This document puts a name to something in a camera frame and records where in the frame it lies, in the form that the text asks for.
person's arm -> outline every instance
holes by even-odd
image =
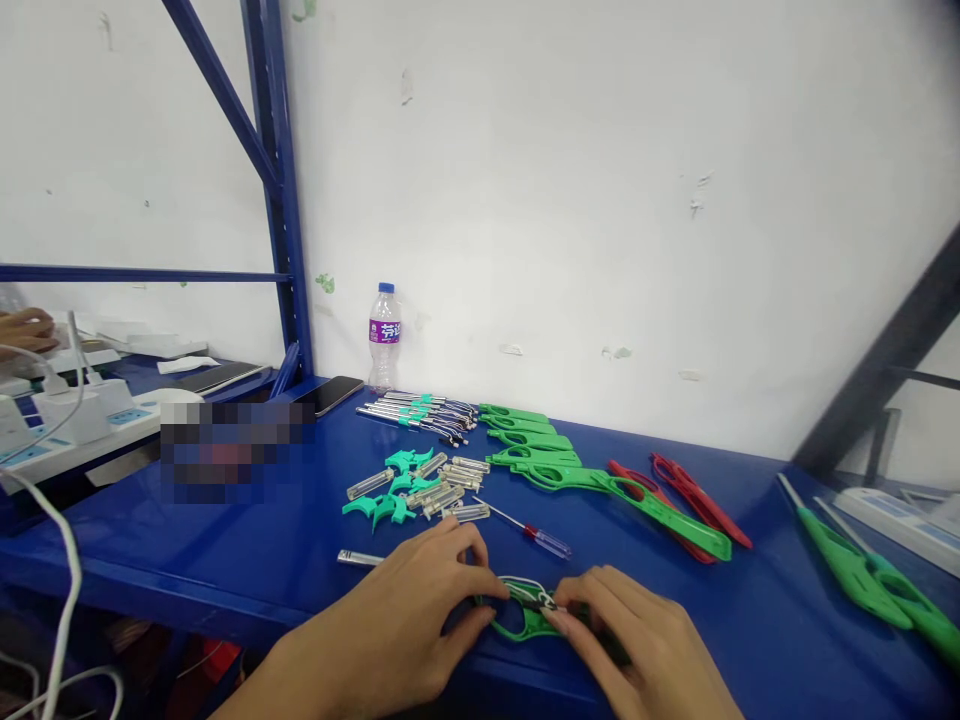
[[[467,550],[476,565],[460,562]],[[441,636],[451,610],[474,595],[510,592],[476,526],[449,517],[281,638],[214,718],[375,718],[433,700],[493,619],[493,608],[476,607]]]
[[[614,665],[594,633],[572,613],[545,611],[596,677],[621,720],[743,720],[686,611],[616,568],[593,568],[560,583],[561,608],[590,607],[593,630],[616,635],[630,656]]]
[[[15,313],[0,313],[0,345],[47,352],[57,346],[53,335],[53,318],[40,308],[27,308]],[[12,350],[0,348],[0,360],[17,357]]]

screwdriver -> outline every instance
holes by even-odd
[[[533,525],[524,525],[522,522],[518,522],[514,520],[505,512],[497,510],[493,505],[488,503],[486,500],[481,500],[476,495],[473,496],[473,499],[476,500],[478,503],[483,503],[488,508],[493,510],[500,517],[506,518],[507,520],[512,522],[514,525],[516,525],[518,528],[520,528],[523,531],[524,535],[526,535],[528,538],[533,540],[537,545],[542,547],[544,550],[549,550],[550,552],[552,552],[558,558],[562,558],[563,560],[569,560],[570,556],[573,555],[573,550],[570,549],[570,546],[567,545],[565,542],[557,540],[555,537],[553,537],[553,535],[550,535],[549,533],[545,533],[543,530],[539,528],[535,528]]]

power strip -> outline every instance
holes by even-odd
[[[0,467],[16,470],[24,480],[34,484],[42,482],[159,432],[160,406],[163,403],[202,403],[203,398],[189,390],[161,388],[143,395],[134,395],[133,401],[136,405],[133,409],[107,417],[111,432],[106,437],[85,445],[74,445],[56,437],[46,438],[12,458],[9,464],[5,462],[5,458],[13,453],[0,455]],[[46,433],[43,425],[30,430],[39,437]],[[23,489],[2,475],[0,487],[3,487],[8,495]]]

blue metal frame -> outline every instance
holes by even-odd
[[[0,264],[0,282],[272,282],[284,347],[297,343],[293,381],[313,374],[306,268],[278,0],[241,0],[256,128],[250,122],[190,0],[161,0],[237,139],[263,181],[273,246],[272,273]]]

phone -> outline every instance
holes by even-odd
[[[260,366],[251,365],[250,363],[227,363],[220,367],[204,370],[202,373],[197,373],[196,375],[189,375],[182,380],[178,380],[174,387],[189,390],[190,392],[201,393],[228,380],[233,380],[235,377],[239,377],[251,370],[256,370],[258,367]]]
[[[363,380],[337,375],[327,380],[320,387],[301,395],[294,402],[311,403],[317,417],[323,417],[354,393],[363,388]]]

